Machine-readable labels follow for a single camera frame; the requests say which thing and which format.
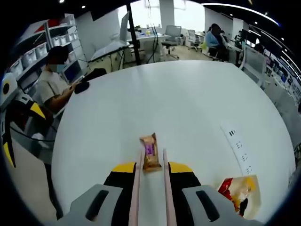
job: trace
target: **purple label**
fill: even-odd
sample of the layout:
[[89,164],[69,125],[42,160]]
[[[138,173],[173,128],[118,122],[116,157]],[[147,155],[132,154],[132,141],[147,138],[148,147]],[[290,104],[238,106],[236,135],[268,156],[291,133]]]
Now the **purple label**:
[[147,155],[155,155],[154,144],[145,144],[145,150]]

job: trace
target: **electrical outlet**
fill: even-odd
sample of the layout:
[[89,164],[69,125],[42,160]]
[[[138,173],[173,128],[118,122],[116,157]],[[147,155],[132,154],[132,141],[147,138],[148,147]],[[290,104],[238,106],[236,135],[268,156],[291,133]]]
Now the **electrical outlet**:
[[244,145],[242,138],[239,136],[237,129],[228,121],[221,123],[221,129],[226,136],[233,153],[238,161],[239,167],[243,175],[249,175],[253,172],[251,160],[247,147]]

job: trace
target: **black pole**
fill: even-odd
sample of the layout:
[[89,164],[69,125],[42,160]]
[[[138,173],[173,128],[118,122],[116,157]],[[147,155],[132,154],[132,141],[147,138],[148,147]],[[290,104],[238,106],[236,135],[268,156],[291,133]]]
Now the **black pole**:
[[130,31],[131,31],[131,35],[132,35],[132,42],[133,42],[133,45],[134,45],[134,53],[135,53],[135,58],[136,58],[136,64],[140,65],[141,61],[140,61],[139,51],[138,51],[138,41],[137,41],[136,34],[135,34],[131,3],[130,3],[129,0],[127,1],[127,11],[130,12],[130,15],[128,17],[128,21],[130,22]]

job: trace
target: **gray t-shirt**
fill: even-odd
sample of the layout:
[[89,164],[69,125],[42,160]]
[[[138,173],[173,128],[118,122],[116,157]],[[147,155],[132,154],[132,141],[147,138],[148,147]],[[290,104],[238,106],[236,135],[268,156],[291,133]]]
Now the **gray t-shirt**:
[[43,103],[50,98],[61,95],[68,88],[67,82],[55,72],[43,71],[39,77],[37,91]]

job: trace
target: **black mouse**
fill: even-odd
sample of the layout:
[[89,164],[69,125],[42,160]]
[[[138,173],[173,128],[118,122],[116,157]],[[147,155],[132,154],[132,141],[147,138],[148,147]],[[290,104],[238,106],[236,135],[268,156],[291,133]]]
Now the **black mouse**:
[[85,91],[87,88],[89,88],[89,86],[90,86],[90,83],[88,81],[81,82],[76,85],[76,87],[74,89],[74,93],[75,94],[81,93],[81,92]]

